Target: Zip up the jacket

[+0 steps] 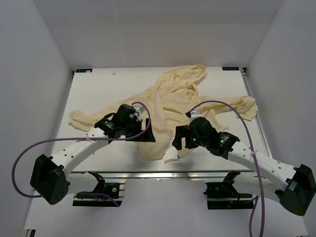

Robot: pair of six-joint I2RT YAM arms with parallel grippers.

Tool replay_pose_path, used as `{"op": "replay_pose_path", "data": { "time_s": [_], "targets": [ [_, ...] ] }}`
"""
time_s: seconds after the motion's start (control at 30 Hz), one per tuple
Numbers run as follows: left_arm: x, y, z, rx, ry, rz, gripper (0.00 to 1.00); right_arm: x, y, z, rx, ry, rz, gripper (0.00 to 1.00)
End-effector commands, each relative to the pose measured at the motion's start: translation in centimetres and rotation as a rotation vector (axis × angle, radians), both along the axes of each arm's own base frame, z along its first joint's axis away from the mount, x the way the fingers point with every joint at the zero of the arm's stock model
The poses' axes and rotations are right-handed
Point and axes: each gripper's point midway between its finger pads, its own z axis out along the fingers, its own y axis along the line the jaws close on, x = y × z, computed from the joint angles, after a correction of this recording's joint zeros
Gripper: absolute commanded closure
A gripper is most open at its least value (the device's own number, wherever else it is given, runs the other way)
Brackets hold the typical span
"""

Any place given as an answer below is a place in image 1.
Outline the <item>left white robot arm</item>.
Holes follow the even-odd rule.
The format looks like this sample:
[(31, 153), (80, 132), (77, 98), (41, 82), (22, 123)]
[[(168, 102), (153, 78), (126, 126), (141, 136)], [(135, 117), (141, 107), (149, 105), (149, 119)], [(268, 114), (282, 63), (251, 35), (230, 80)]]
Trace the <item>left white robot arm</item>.
[(115, 113), (97, 121), (85, 136), (62, 151), (39, 156), (31, 176), (31, 186), (51, 205), (67, 194), (113, 199), (106, 191), (105, 180), (95, 171), (73, 174), (72, 171), (99, 149), (112, 141), (155, 142), (151, 118), (142, 119), (149, 109), (141, 102), (122, 104)]

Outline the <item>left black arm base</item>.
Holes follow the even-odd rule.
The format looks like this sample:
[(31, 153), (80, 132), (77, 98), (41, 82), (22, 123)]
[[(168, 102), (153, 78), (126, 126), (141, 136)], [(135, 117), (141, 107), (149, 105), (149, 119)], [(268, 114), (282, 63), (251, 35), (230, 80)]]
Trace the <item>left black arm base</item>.
[(78, 207), (120, 207), (124, 197), (123, 181), (99, 182), (93, 191), (74, 195), (73, 206)]

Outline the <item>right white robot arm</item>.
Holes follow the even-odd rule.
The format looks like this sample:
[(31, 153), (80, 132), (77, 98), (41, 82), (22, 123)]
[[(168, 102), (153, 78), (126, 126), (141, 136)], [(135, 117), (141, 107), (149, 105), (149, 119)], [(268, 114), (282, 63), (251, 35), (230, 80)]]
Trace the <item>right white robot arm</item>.
[(316, 181), (312, 170), (302, 164), (294, 167), (255, 153), (238, 137), (228, 132), (217, 132), (211, 123), (201, 116), (188, 125), (177, 126), (173, 147), (206, 148), (211, 154), (241, 164), (256, 175), (230, 171), (221, 183), (207, 188), (209, 198), (237, 198), (240, 194), (263, 195), (281, 204), (287, 211), (304, 216), (316, 194)]

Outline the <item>cream yellow jacket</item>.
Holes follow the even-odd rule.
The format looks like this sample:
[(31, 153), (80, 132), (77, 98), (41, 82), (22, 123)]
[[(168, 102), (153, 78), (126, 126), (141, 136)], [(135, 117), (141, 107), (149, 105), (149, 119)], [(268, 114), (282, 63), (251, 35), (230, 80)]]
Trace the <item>cream yellow jacket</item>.
[(189, 119), (185, 113), (199, 104), (198, 111), (209, 120), (212, 126), (222, 132), (225, 127), (216, 119), (216, 114), (229, 112), (232, 108), (248, 121), (255, 118), (258, 107), (250, 96), (212, 98), (199, 95), (198, 83), (205, 76), (204, 65), (178, 66), (158, 76), (155, 84), (141, 93), (117, 101), (91, 115), (81, 110), (69, 113), (69, 125), (87, 132), (105, 115), (117, 111), (121, 104), (133, 102), (144, 103), (151, 114), (151, 124), (155, 143), (140, 142), (137, 144), (140, 155), (145, 160), (163, 158), (170, 139), (175, 135), (175, 128), (185, 125)]

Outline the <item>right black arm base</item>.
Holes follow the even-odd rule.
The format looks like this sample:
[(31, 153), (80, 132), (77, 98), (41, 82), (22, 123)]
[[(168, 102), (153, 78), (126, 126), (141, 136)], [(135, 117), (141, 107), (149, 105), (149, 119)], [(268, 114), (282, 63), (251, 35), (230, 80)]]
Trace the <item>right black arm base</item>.
[(208, 210), (252, 209), (254, 197), (251, 194), (239, 193), (232, 184), (224, 182), (205, 183), (203, 192), (207, 200)]

